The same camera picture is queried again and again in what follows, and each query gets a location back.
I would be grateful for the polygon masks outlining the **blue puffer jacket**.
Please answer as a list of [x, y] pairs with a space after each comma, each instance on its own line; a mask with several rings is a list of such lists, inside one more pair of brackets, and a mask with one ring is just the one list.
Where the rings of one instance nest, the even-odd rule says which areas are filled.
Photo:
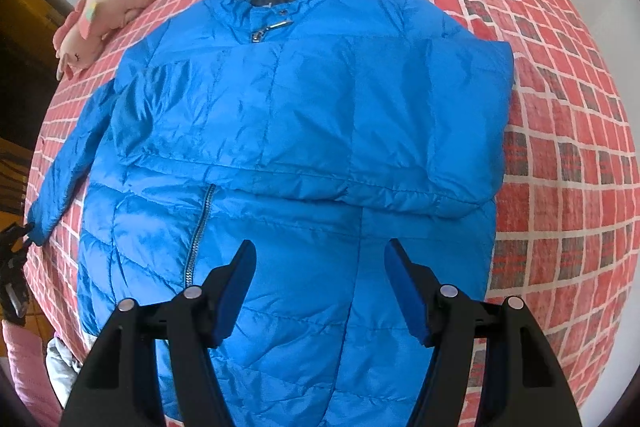
[[427, 0], [203, 0], [129, 48], [32, 203], [42, 244], [87, 187], [77, 308], [161, 303], [257, 268], [210, 355], [239, 426], [402, 426], [431, 353], [384, 269], [398, 239], [487, 289], [514, 57]]

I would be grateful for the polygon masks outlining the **pink quilted blanket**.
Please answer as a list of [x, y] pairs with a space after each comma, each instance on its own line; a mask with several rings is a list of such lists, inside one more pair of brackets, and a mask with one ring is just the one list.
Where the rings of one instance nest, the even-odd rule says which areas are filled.
[[25, 327], [2, 321], [13, 388], [38, 426], [58, 426], [62, 407], [49, 381], [42, 340]]

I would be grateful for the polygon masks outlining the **red plaid bed sheet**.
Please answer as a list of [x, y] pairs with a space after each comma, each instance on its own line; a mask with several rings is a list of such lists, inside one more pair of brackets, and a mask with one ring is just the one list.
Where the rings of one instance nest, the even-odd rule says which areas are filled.
[[[198, 0], [158, 0], [104, 57], [55, 92], [27, 195], [126, 49]], [[570, 0], [432, 0], [480, 37], [506, 39], [516, 83], [488, 296], [525, 298], [578, 403], [614, 346], [639, 254], [639, 166], [624, 106]]]

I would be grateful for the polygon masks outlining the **yellow wooden cabinet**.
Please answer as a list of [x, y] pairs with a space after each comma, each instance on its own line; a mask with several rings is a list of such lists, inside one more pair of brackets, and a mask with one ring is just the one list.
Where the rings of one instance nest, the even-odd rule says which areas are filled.
[[38, 133], [58, 82], [47, 0], [1, 0], [1, 225], [20, 220]]

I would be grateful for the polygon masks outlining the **pink unicorn plush toy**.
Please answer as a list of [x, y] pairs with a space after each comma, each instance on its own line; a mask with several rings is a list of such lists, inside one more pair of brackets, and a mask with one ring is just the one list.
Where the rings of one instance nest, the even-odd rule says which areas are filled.
[[55, 31], [56, 80], [72, 78], [101, 55], [106, 40], [155, 0], [79, 0]]

